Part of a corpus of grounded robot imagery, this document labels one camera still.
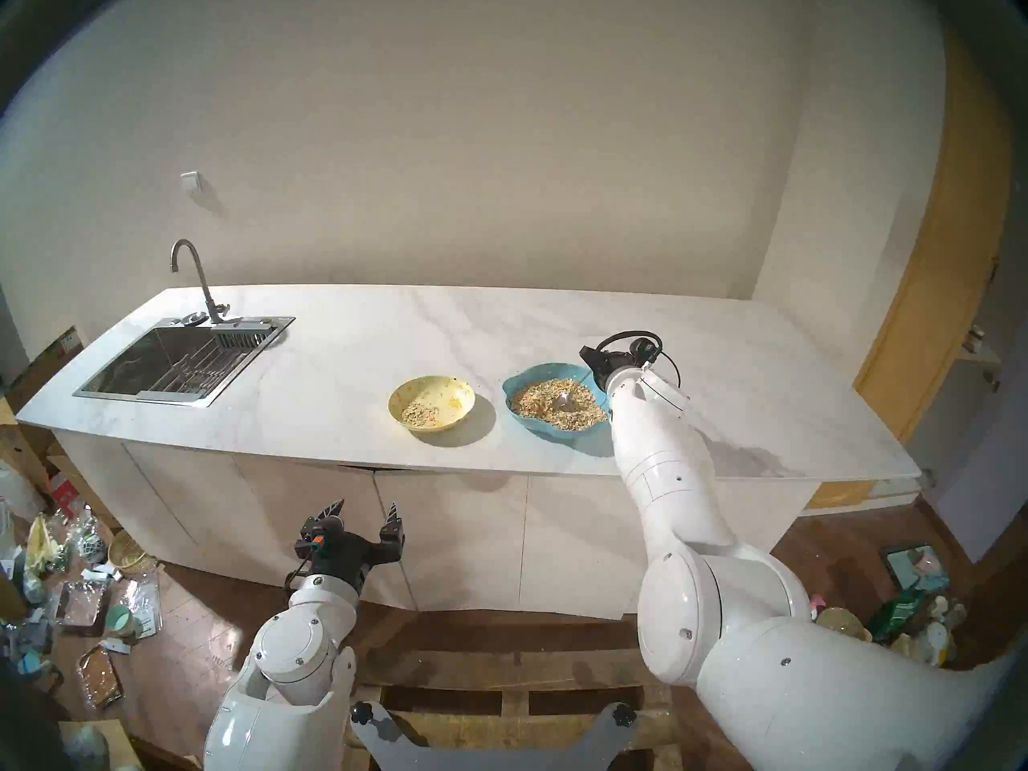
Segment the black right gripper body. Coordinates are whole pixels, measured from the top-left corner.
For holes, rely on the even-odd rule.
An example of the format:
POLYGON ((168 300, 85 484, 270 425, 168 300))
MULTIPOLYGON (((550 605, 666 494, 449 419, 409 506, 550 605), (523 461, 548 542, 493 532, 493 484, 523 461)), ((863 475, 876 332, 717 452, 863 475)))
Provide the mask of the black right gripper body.
POLYGON ((663 341, 660 337, 608 337, 599 342, 598 354, 598 387, 605 392, 611 377, 618 370, 651 367, 663 355, 663 341), (622 340, 630 340, 627 351, 612 348, 614 343, 622 340))

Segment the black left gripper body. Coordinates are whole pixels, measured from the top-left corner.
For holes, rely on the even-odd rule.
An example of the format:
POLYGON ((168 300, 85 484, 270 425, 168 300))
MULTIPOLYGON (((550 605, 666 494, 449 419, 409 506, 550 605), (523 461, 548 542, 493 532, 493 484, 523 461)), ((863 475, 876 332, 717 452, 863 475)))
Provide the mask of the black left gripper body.
POLYGON ((347 530, 301 534, 294 542, 297 558, 310 562, 310 573, 345 582, 357 594, 371 570, 400 561, 403 548, 402 528, 383 528, 377 543, 347 530))

